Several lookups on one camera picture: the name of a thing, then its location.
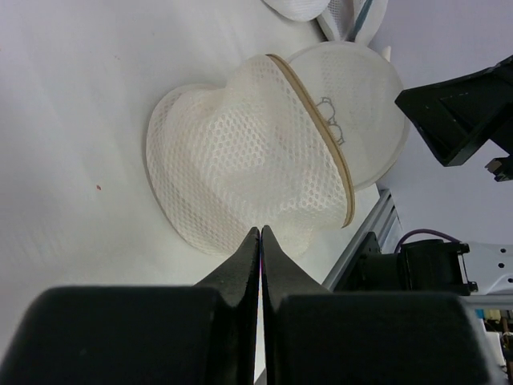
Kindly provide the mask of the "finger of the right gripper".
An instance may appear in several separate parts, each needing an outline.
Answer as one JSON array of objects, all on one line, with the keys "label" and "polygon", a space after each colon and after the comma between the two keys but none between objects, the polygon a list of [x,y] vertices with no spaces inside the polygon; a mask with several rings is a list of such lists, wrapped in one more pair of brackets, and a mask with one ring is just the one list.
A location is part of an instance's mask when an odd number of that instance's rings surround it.
[{"label": "finger of the right gripper", "polygon": [[512,154],[512,57],[474,74],[402,91],[396,105],[445,167],[488,140]]}]

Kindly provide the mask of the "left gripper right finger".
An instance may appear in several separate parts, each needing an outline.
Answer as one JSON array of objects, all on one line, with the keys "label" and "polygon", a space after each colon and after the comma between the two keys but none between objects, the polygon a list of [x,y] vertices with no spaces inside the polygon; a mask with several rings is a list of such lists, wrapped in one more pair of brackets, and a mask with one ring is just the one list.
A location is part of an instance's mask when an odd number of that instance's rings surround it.
[{"label": "left gripper right finger", "polygon": [[330,291],[261,232],[270,384],[504,384],[467,296]]}]

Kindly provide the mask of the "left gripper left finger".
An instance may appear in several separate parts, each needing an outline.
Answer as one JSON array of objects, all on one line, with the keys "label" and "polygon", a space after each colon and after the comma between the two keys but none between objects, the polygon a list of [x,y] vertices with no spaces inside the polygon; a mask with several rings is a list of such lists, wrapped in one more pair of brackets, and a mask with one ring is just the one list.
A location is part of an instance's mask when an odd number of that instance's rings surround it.
[{"label": "left gripper left finger", "polygon": [[194,286],[64,286],[27,309],[4,384],[250,384],[260,233]]}]

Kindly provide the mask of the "beige mesh laundry bag glasses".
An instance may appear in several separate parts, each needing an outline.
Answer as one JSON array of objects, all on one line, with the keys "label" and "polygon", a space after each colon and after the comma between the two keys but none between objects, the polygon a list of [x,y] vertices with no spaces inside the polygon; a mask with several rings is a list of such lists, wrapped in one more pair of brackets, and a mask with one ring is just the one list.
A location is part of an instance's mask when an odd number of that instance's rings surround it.
[{"label": "beige mesh laundry bag glasses", "polygon": [[399,157],[402,89],[382,55],[340,42],[253,56],[222,87],[178,87],[147,129],[156,199],[203,253],[228,256],[252,227],[269,226],[299,257],[320,232],[348,226],[357,192]]}]

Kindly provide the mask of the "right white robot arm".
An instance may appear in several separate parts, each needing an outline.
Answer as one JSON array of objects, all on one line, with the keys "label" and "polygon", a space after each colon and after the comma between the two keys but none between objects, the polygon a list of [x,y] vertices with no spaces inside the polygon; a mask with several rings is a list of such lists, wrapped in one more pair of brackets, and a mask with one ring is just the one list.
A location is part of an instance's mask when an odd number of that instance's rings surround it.
[{"label": "right white robot arm", "polygon": [[[471,75],[402,91],[396,105],[444,167],[460,166],[488,140],[507,153],[486,166],[512,179],[512,59]],[[334,283],[334,291],[442,291],[487,295],[512,286],[512,248],[458,241],[400,239],[384,254],[369,232]]]}]

